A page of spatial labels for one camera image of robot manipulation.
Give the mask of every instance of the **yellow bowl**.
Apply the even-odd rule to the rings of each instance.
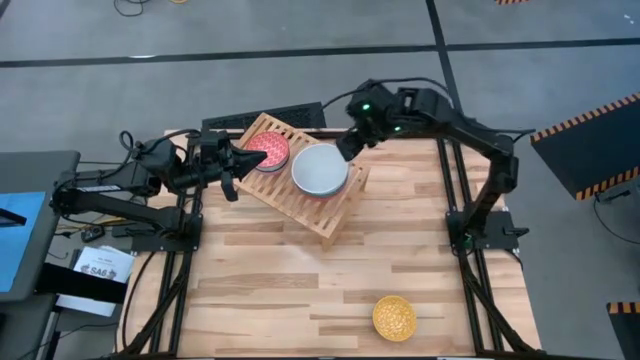
[[[400,296],[385,296],[373,308],[373,326],[387,340],[405,341],[416,331],[416,313]]]

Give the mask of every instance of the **butcher block tabletop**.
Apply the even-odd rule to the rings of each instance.
[[[448,154],[458,191],[451,149]],[[463,154],[475,197],[489,163],[470,149]],[[193,255],[179,356],[473,354],[460,271],[445,227],[436,142],[390,140],[365,149],[357,160],[371,167],[365,193],[328,252],[312,232],[251,195],[240,192],[240,200],[229,203],[219,185],[210,184],[203,193],[204,229]],[[162,192],[150,205],[175,200]],[[130,284],[148,256],[138,254]],[[485,256],[496,305],[526,342],[539,347],[520,265],[504,251]],[[164,263],[165,254],[156,254],[142,275],[126,324],[129,341],[156,306]],[[374,329],[373,307],[386,295],[404,297],[417,314],[416,332],[405,342],[385,340]],[[478,307],[490,348],[486,314]],[[161,351],[168,348],[171,311],[165,319]]]

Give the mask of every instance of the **white paper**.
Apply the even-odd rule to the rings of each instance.
[[[133,256],[111,247],[107,249],[85,247],[73,270],[126,283],[131,275],[133,260]],[[113,303],[69,295],[60,295],[56,305],[102,316],[111,316],[116,307]]]

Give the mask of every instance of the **gray floor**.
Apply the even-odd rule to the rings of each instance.
[[[640,36],[636,0],[436,0],[450,44]],[[152,0],[125,19],[111,1],[13,0],[0,20],[0,61],[311,47],[434,44],[418,0]],[[640,46],[450,54],[465,111],[496,127],[543,128],[638,91]],[[436,53],[0,69],[0,151],[77,149],[117,161],[122,129],[136,138],[197,127],[206,117],[326,101],[368,77],[442,80]],[[327,111],[344,127],[344,103]],[[608,234],[591,203],[576,202],[531,146],[517,146],[518,189],[507,198],[522,240],[542,344],[555,354],[621,359],[605,304],[636,301],[640,248]],[[601,208],[640,239],[633,199]],[[57,254],[80,246],[56,238]],[[61,341],[57,359],[100,356],[109,331]]]

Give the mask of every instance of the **orange and black hazard tape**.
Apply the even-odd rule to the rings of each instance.
[[[610,104],[607,105],[603,105],[597,109],[591,110],[591,111],[587,111],[586,113],[576,116],[574,118],[571,118],[563,123],[560,123],[558,125],[553,125],[552,127],[548,128],[548,129],[544,129],[534,135],[531,136],[531,143],[535,143],[538,142],[540,140],[543,140],[549,136],[553,136],[557,133],[560,133],[562,131],[571,129],[573,127],[576,127],[582,123],[585,123],[591,119],[595,119],[600,115],[604,115],[610,111],[614,111],[616,109],[619,109],[625,105],[629,105],[631,103],[634,103],[636,101],[640,100],[640,93],[636,93],[630,96],[627,96],[625,98],[622,98],[618,101],[614,101]]]
[[[609,303],[609,314],[640,314],[640,302],[634,303]]]
[[[590,186],[583,191],[578,191],[576,194],[576,200],[586,200],[598,192],[604,192],[613,185],[618,185],[625,181],[635,179],[638,176],[638,172],[640,172],[640,167],[636,166],[631,170],[627,170],[617,176],[612,176],[607,180],[603,180],[601,183]]]
[[[511,5],[523,2],[529,2],[529,0],[496,0],[496,4],[498,5]]]

